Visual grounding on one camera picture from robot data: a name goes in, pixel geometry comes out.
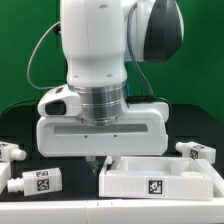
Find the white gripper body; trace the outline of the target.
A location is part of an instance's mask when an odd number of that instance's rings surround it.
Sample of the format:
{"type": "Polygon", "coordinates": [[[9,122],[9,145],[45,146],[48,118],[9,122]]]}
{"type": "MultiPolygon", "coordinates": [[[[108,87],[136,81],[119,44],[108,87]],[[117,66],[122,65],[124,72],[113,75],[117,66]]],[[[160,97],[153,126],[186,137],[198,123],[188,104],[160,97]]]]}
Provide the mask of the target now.
{"type": "Polygon", "coordinates": [[[105,127],[69,117],[41,117],[37,147],[45,157],[162,155],[168,147],[168,117],[163,102],[130,104],[105,127]]]}

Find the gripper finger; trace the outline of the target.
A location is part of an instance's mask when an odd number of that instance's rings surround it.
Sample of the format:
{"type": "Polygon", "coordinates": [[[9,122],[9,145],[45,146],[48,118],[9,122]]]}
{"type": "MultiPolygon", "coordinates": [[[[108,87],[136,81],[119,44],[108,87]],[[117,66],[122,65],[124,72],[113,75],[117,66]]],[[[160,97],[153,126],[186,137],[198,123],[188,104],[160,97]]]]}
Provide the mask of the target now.
{"type": "Polygon", "coordinates": [[[98,168],[99,168],[99,162],[96,160],[96,157],[95,156],[87,156],[86,157],[86,162],[92,168],[93,173],[97,174],[98,173],[98,168]]]}
{"type": "Polygon", "coordinates": [[[112,162],[111,168],[116,168],[120,162],[121,156],[114,157],[114,160],[112,162]]]}

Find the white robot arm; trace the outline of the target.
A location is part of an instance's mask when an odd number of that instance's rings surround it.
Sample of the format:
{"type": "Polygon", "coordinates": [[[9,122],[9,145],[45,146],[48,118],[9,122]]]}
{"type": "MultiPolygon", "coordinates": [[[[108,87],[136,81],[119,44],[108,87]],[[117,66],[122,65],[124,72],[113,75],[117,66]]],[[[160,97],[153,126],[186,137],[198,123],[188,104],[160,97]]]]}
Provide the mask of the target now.
{"type": "Polygon", "coordinates": [[[162,155],[170,106],[132,96],[126,62],[165,62],[181,47],[176,0],[61,0],[67,82],[38,104],[37,147],[45,157],[162,155]]]}

